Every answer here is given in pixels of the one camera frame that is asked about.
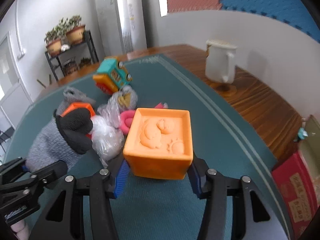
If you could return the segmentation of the orange embossed toy cube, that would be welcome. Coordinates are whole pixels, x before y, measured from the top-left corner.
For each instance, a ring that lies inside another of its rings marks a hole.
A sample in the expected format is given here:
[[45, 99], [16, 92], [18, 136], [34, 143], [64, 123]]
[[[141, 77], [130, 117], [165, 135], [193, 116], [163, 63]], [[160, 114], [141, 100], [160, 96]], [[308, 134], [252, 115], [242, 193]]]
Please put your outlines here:
[[182, 180], [193, 162], [190, 112], [138, 108], [123, 148], [137, 177]]

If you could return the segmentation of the red storage box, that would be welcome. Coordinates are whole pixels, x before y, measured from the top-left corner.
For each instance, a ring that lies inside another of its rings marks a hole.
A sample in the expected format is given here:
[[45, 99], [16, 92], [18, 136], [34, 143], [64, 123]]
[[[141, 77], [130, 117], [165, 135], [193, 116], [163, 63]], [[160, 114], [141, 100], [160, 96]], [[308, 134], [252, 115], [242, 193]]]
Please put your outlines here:
[[297, 142], [297, 150], [272, 171], [294, 239], [303, 234], [319, 208], [319, 122], [310, 115], [303, 128], [308, 137]]

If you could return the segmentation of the crumpled clear plastic bag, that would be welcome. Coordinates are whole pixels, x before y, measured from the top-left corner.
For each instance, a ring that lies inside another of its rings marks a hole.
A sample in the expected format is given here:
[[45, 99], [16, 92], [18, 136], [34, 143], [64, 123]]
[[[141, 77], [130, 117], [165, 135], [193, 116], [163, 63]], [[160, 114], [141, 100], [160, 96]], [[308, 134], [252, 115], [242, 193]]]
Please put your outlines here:
[[93, 150], [99, 156], [104, 168], [118, 156], [124, 146], [124, 134], [120, 130], [120, 111], [114, 96], [107, 104], [97, 109], [98, 115], [91, 117], [93, 128], [90, 132]]

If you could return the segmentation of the teal box clasp tag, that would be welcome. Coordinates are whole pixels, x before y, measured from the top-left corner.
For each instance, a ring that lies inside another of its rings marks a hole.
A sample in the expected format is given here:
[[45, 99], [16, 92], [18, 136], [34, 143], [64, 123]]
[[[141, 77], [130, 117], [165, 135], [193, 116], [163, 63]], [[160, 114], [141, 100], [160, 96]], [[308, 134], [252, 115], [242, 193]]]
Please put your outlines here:
[[308, 137], [307, 131], [303, 127], [300, 127], [297, 133], [296, 142], [304, 140], [306, 137]]

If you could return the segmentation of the dark patterned shelf pot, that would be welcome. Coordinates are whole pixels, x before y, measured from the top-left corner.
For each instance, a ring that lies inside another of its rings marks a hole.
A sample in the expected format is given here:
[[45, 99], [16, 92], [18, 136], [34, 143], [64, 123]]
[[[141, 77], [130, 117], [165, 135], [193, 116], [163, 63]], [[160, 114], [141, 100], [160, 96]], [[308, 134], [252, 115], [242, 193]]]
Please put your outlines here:
[[74, 57], [63, 63], [62, 71], [64, 76], [70, 75], [73, 72], [78, 71], [78, 65], [76, 64]]

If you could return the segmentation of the small grey plush toy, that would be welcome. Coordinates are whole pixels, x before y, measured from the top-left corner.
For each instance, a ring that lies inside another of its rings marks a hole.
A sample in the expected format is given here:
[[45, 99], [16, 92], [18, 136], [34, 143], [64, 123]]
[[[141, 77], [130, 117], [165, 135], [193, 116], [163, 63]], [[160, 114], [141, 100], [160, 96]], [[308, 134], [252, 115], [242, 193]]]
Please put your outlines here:
[[108, 104], [114, 109], [117, 109], [119, 113], [135, 110], [137, 107], [137, 102], [138, 95], [130, 85], [123, 86], [108, 100]]

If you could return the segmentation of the small lower shelf plant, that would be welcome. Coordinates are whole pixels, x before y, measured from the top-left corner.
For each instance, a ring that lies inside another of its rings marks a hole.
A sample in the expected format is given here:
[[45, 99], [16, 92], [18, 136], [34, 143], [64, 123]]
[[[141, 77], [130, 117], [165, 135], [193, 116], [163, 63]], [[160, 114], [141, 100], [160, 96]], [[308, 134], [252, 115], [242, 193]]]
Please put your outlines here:
[[89, 66], [89, 65], [91, 65], [91, 64], [92, 64], [91, 58], [83, 57], [83, 58], [80, 60], [79, 67], [82, 68], [82, 67], [85, 67], [85, 66]]

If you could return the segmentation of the teal orange toy bus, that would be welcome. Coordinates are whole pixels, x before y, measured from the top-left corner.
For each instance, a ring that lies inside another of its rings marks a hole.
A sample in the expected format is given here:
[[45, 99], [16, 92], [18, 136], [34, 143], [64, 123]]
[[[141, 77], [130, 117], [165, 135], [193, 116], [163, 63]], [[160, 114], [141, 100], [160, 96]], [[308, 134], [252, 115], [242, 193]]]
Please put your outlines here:
[[95, 85], [104, 93], [112, 95], [132, 81], [132, 75], [116, 56], [105, 58], [92, 76]]

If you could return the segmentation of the black metal plant shelf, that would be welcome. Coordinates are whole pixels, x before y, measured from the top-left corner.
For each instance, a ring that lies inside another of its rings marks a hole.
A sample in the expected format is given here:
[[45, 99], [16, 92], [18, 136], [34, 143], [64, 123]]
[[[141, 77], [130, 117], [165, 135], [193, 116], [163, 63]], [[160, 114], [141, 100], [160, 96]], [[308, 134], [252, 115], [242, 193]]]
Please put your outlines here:
[[90, 30], [86, 30], [84, 32], [82, 42], [80, 42], [79, 44], [71, 45], [71, 47], [66, 51], [63, 51], [55, 56], [50, 56], [47, 51], [44, 52], [55, 81], [59, 81], [59, 78], [56, 73], [58, 69], [61, 70], [64, 76], [67, 75], [65, 67], [63, 65], [65, 61], [62, 62], [62, 60], [68, 61], [69, 59], [77, 59], [78, 57], [80, 57], [80, 49], [84, 49], [85, 47], [89, 52], [89, 58], [91, 59], [91, 62], [98, 63], [99, 58]]

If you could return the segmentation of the left potted plant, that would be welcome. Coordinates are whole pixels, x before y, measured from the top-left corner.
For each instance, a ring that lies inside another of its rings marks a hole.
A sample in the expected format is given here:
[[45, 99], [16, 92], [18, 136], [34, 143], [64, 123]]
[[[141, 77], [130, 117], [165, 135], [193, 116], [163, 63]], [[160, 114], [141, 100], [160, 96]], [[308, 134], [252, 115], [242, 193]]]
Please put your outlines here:
[[57, 25], [52, 30], [46, 33], [44, 38], [46, 43], [47, 53], [54, 57], [61, 53], [62, 41], [61, 41], [61, 28]]

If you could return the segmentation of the potted plant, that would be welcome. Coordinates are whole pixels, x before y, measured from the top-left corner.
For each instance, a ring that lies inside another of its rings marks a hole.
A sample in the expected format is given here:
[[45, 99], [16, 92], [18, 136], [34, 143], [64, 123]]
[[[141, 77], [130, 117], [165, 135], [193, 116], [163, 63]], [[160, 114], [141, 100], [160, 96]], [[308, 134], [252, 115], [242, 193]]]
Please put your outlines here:
[[44, 38], [46, 43], [47, 53], [54, 57], [61, 53], [62, 41], [61, 41], [61, 28], [57, 25], [52, 30], [46, 33]]
[[86, 25], [81, 23], [80, 15], [73, 15], [70, 18], [62, 18], [59, 21], [60, 37], [68, 41], [70, 45], [76, 45], [83, 41]]

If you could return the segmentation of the white ceramic mug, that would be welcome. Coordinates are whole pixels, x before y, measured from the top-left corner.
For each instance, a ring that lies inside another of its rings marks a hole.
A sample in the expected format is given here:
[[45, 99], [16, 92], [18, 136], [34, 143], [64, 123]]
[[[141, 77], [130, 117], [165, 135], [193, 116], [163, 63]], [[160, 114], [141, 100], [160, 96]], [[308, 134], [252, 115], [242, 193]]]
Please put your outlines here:
[[233, 83], [238, 47], [222, 40], [207, 40], [206, 46], [205, 76], [213, 82]]

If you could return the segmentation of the right potted plant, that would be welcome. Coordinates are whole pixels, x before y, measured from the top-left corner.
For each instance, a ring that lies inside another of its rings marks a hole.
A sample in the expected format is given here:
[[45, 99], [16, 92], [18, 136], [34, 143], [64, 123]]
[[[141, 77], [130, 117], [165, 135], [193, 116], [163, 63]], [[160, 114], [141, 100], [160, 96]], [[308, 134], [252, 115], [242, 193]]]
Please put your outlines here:
[[59, 21], [60, 37], [68, 41], [70, 45], [76, 45], [83, 41], [86, 25], [81, 23], [80, 15], [73, 15], [70, 18], [62, 18]]

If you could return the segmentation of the blue foam wall tile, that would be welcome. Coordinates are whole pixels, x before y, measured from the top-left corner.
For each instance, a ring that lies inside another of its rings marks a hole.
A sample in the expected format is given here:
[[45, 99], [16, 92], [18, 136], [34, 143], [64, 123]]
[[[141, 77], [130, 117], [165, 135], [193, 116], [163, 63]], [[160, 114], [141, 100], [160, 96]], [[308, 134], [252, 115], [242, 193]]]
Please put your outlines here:
[[319, 27], [301, 0], [220, 0], [223, 10], [266, 16], [286, 23], [319, 42]]

